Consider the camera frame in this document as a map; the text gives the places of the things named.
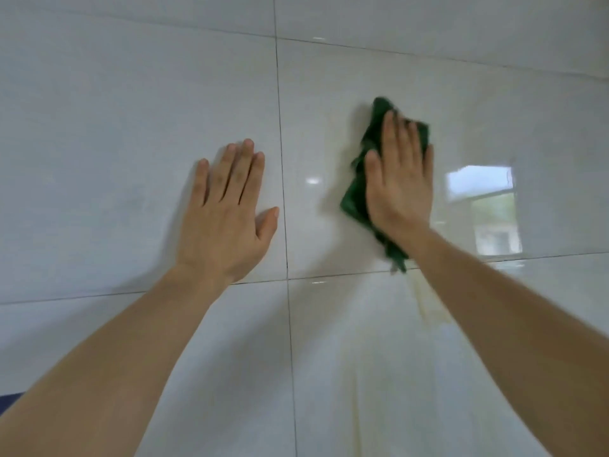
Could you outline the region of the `person's right hand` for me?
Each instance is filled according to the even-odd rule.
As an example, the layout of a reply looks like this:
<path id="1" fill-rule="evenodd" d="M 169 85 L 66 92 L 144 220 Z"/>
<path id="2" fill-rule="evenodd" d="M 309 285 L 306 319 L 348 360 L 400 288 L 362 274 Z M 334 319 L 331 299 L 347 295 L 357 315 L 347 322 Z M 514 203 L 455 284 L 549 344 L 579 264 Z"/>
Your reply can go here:
<path id="1" fill-rule="evenodd" d="M 400 162 L 396 133 L 396 117 L 402 114 L 388 111 L 381 128 L 383 164 L 383 200 L 374 210 L 368 210 L 370 221 L 382 234 L 409 253 L 409 247 L 421 233 L 430 231 L 433 186 L 423 176 L 422 142 L 415 122 L 410 122 L 413 161 Z"/>

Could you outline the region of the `person's left hand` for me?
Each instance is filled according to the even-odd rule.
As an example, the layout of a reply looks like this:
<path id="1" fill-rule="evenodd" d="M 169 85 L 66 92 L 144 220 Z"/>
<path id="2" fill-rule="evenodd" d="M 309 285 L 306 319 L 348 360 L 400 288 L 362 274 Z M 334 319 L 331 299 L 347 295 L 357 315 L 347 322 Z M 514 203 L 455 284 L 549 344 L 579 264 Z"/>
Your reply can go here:
<path id="1" fill-rule="evenodd" d="M 228 164 L 223 162 L 226 147 L 215 165 L 209 162 L 204 205 L 193 208 L 188 200 L 172 267 L 172 272 L 188 280 L 223 286 L 245 278 L 265 256 L 258 254 L 255 234 L 256 218 L 261 214 L 256 209 L 264 179 L 265 155 L 255 149 L 240 202 L 227 205 L 223 202 L 228 172 Z"/>

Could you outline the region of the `green cleaning cloth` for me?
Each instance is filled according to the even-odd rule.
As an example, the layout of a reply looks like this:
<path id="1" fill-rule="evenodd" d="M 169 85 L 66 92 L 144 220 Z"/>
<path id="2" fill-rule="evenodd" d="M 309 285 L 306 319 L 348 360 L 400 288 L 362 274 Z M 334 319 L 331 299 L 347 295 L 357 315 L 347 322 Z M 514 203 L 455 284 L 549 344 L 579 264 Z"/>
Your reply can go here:
<path id="1" fill-rule="evenodd" d="M 383 246 L 386 257 L 392 261 L 393 269 L 405 274 L 407 272 L 407 261 L 410 259 L 410 256 L 404 249 L 400 248 L 373 226 L 368 214 L 365 196 L 364 158 L 369 150 L 381 151 L 381 128 L 384 115 L 392 110 L 400 113 L 398 107 L 388 98 L 377 97 L 374 99 L 371 105 L 370 122 L 361 139 L 361 151 L 351 164 L 354 170 L 354 179 L 340 202 L 340 208 L 346 215 L 374 234 L 377 241 Z M 430 144 L 429 124 L 412 119 L 407 120 L 408 122 L 416 123 L 422 142 L 422 151 L 424 151 L 426 146 Z"/>

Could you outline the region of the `person's right forearm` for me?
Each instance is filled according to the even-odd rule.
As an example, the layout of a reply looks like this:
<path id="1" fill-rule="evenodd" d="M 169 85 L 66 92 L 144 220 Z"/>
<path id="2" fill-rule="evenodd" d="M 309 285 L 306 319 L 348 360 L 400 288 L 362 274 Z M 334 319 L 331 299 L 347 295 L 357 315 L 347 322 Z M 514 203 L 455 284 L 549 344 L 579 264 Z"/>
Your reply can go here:
<path id="1" fill-rule="evenodd" d="M 424 223 L 393 240 L 540 444 L 554 457 L 609 457 L 609 338 Z"/>

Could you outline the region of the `person's left forearm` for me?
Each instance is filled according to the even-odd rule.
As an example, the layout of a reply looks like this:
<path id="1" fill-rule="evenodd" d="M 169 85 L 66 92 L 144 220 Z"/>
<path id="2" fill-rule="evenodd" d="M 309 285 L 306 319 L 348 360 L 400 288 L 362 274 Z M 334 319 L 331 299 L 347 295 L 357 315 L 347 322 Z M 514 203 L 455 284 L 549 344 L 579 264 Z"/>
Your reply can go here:
<path id="1" fill-rule="evenodd" d="M 134 457 L 179 357 L 232 283 L 179 265 L 0 416 L 0 457 Z"/>

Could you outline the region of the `dark blue object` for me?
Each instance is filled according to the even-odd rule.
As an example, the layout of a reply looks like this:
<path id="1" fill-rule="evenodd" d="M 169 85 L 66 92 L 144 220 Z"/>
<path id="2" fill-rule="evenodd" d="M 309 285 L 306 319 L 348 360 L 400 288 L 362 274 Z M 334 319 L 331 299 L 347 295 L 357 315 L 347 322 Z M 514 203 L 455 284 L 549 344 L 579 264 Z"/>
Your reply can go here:
<path id="1" fill-rule="evenodd" d="M 24 392 L 0 395 L 0 416 L 2 416 L 23 395 Z"/>

